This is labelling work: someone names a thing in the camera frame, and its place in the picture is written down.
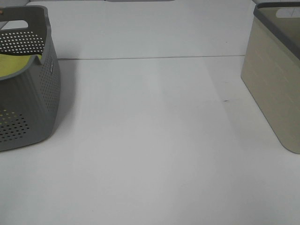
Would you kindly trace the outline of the grey perforated laundry basket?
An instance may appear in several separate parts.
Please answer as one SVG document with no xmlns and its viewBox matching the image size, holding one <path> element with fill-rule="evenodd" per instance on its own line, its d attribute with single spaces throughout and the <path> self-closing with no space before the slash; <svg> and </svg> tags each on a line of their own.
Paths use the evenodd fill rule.
<svg viewBox="0 0 300 225">
<path fill-rule="evenodd" d="M 0 81 L 0 149 L 6 151 L 41 142 L 52 134 L 61 83 L 47 8 L 5 7 L 0 20 L 23 20 L 28 25 L 0 32 L 0 54 L 42 55 L 35 68 Z"/>
</svg>

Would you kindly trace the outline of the beige plastic storage bin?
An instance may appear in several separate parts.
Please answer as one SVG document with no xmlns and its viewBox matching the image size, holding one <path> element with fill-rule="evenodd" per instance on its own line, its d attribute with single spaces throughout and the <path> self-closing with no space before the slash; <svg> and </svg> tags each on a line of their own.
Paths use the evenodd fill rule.
<svg viewBox="0 0 300 225">
<path fill-rule="evenodd" d="M 300 152 L 300 3 L 263 2 L 254 18 L 241 78 L 277 139 Z"/>
</svg>

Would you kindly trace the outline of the yellow-green cloth in basket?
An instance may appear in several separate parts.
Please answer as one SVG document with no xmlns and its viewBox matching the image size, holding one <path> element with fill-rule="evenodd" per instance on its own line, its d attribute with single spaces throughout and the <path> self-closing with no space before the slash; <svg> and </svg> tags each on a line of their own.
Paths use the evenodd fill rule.
<svg viewBox="0 0 300 225">
<path fill-rule="evenodd" d="M 42 55 L 0 55 L 0 80 L 15 78 L 40 63 Z"/>
</svg>

